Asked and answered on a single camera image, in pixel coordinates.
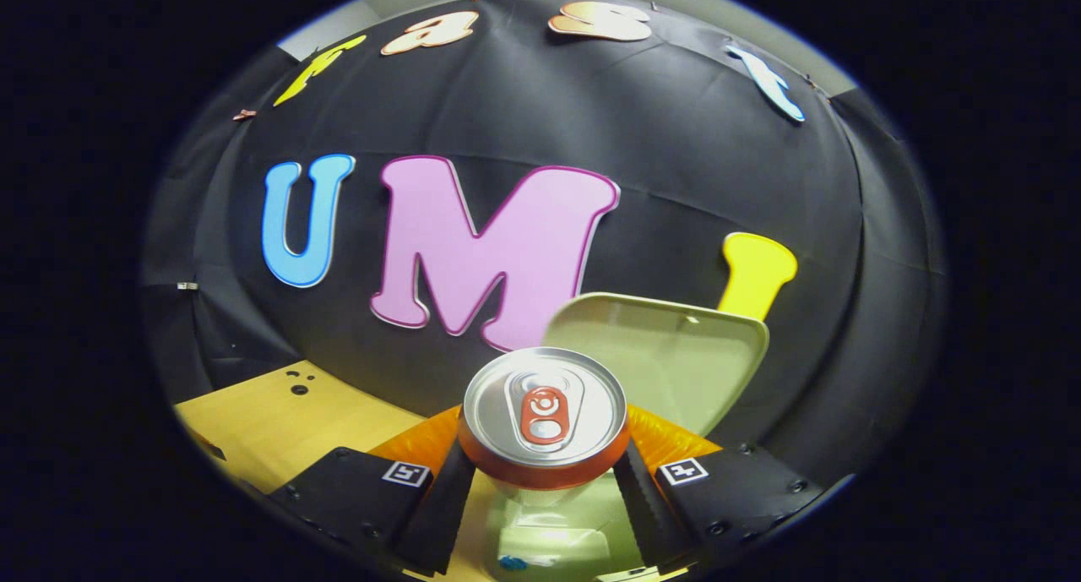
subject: orange gripper part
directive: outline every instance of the orange gripper part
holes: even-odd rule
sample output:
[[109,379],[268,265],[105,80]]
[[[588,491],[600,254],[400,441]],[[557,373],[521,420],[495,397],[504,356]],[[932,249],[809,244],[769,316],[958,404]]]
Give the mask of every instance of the orange gripper part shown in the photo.
[[372,455],[409,462],[431,468],[432,476],[443,467],[451,446],[458,434],[458,411],[462,407],[452,407],[410,429],[395,436],[390,440],[369,451]]
[[721,447],[695,433],[633,405],[627,405],[627,423],[630,424],[630,438],[638,446],[650,476],[655,475],[657,466],[663,464],[721,450]]

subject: letter m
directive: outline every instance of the letter m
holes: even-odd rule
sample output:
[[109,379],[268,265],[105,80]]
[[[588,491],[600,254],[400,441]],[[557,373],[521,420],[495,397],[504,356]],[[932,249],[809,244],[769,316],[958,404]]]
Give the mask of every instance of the letter m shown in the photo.
[[372,312],[419,329],[428,308],[417,300],[425,278],[446,332],[461,335],[503,280],[503,302],[481,335],[495,348],[540,345],[551,317],[578,296],[593,229],[619,203],[619,188],[584,170],[545,167],[528,174],[482,233],[448,159],[411,156],[387,163],[390,189],[383,288]]

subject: letter u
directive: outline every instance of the letter u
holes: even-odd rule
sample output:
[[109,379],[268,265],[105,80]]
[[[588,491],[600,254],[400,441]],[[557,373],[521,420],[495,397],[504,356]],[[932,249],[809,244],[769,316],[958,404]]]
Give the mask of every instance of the letter u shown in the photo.
[[301,163],[285,162],[267,171],[267,197],[263,206],[263,259],[282,282],[308,289],[318,285],[331,267],[334,250],[334,220],[342,182],[349,176],[357,160],[332,154],[311,162],[308,177],[315,183],[308,220],[308,244],[297,254],[285,243],[289,193],[301,177]]

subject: red pull tab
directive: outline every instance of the red pull tab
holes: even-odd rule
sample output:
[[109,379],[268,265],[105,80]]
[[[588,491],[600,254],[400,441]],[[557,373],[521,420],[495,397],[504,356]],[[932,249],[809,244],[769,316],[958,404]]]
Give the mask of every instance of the red pull tab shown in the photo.
[[[525,440],[534,445],[559,442],[566,438],[566,432],[571,427],[571,416],[566,411],[566,396],[559,388],[551,386],[530,389],[522,397],[522,414],[518,420]],[[536,432],[551,436],[537,436]]]

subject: can lid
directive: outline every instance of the can lid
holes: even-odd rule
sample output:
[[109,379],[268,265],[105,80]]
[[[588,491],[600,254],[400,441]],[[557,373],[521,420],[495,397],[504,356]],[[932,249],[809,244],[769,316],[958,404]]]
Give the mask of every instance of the can lid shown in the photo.
[[530,347],[486,363],[466,388],[462,413],[493,454],[550,468],[609,447],[625,427],[627,401],[615,376],[595,359]]

